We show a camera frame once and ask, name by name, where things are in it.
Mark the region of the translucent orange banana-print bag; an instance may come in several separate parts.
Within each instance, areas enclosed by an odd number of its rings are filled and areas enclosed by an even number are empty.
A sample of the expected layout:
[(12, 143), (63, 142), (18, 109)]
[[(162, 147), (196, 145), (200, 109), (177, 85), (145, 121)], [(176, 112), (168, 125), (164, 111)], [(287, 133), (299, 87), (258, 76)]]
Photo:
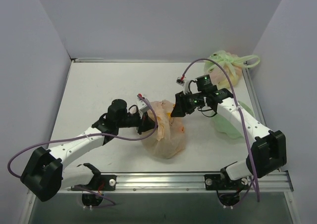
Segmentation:
[(168, 100), (154, 101), (150, 104), (157, 116), (158, 128), (141, 143), (152, 156), (170, 159), (186, 147), (183, 119), (171, 116), (174, 104)]

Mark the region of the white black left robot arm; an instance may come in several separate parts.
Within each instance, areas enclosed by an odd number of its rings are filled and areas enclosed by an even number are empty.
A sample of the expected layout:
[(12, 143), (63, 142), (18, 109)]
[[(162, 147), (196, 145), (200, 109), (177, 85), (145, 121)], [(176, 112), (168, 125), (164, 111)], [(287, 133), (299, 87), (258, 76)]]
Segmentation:
[(135, 127), (138, 134), (149, 132), (152, 135), (158, 128), (158, 118), (156, 115), (149, 117), (148, 111), (153, 112), (154, 109), (142, 96), (138, 96), (136, 106), (136, 112), (130, 113), (124, 100), (113, 100), (107, 112), (81, 135), (58, 140), (58, 145), (50, 149), (37, 148), (21, 175), (21, 182), (42, 202), (71, 186), (77, 189), (85, 186), (89, 190), (98, 188), (102, 175), (92, 164), (81, 164), (71, 172), (64, 170), (89, 151), (118, 139), (121, 128)]

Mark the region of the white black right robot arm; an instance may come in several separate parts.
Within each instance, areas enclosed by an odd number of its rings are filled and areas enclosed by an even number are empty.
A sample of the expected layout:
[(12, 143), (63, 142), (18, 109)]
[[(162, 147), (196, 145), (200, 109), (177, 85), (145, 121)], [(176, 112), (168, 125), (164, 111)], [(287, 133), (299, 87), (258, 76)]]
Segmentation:
[(193, 82), (198, 91), (190, 91), (191, 81), (180, 77), (177, 84), (183, 91), (175, 95), (172, 117), (184, 117), (196, 109), (208, 107), (227, 119), (246, 139), (248, 156), (222, 169), (219, 182), (226, 189), (236, 185), (237, 180), (248, 176), (261, 178), (287, 163), (286, 137), (280, 131), (272, 131), (250, 115), (228, 89), (218, 89), (207, 76)]

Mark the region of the tied green bag of fruit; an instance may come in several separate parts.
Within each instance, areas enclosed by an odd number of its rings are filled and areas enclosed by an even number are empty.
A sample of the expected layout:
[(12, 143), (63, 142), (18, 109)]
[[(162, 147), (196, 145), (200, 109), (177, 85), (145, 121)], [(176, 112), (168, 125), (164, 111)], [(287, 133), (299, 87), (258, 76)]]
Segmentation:
[[(214, 52), (209, 59), (217, 62), (225, 70), (233, 86), (237, 85), (242, 76), (242, 69), (255, 67), (261, 61), (257, 55), (239, 57), (226, 51)], [(230, 88), (226, 76), (214, 63), (205, 62), (204, 73), (210, 76), (212, 83), (219, 89)]]

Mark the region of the pale green scalloped plate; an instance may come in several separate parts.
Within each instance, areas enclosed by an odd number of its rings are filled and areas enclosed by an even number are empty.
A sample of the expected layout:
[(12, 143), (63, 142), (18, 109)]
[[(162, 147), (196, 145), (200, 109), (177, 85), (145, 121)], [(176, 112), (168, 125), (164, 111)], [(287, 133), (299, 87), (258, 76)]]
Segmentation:
[[(242, 101), (238, 101), (238, 104), (241, 106), (241, 108), (243, 108), (246, 112), (248, 112), (250, 116), (254, 117), (254, 113), (250, 107), (248, 107)], [(236, 107), (233, 99), (232, 99), (232, 104), (230, 106)], [(231, 139), (238, 139), (238, 138), (244, 137), (242, 131), (235, 128), (234, 125), (230, 121), (228, 121), (224, 116), (220, 114), (215, 114), (215, 116), (211, 118), (211, 121), (217, 132), (223, 133)]]

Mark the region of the aluminium table edge rail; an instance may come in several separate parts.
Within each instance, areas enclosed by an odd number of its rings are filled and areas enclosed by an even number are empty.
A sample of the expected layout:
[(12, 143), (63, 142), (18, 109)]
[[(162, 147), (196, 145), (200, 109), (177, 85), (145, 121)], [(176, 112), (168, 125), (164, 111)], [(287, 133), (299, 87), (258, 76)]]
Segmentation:
[[(86, 185), (96, 175), (111, 174), (91, 171), (85, 167), (79, 167), (62, 172), (61, 174), (51, 175), (41, 178), (33, 183), (27, 181), (24, 184), (38, 197), (49, 200), (59, 191), (70, 189), (77, 185)], [(145, 191), (203, 191), (205, 189), (203, 172), (155, 172), (155, 173), (113, 173), (117, 176), (116, 192), (125, 192), (129, 190)], [(249, 177), (248, 187), (255, 189), (254, 182)]]

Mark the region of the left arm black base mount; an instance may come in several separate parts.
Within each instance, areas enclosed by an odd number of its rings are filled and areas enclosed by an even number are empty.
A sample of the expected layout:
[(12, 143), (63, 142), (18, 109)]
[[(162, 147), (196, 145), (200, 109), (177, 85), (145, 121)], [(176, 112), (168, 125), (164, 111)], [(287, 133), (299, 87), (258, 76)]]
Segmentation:
[(116, 189), (117, 176), (115, 174), (101, 174), (94, 176), (86, 185), (77, 185), (71, 187), (72, 191), (79, 191), (80, 187), (92, 191), (114, 191)]

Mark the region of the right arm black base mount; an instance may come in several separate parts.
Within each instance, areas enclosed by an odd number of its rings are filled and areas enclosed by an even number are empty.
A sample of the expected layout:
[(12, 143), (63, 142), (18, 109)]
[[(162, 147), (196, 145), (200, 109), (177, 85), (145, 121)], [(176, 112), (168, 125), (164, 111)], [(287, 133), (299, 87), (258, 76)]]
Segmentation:
[(248, 187), (248, 180), (245, 178), (231, 180), (219, 172), (207, 173), (204, 175), (205, 189), (208, 191), (239, 191)]

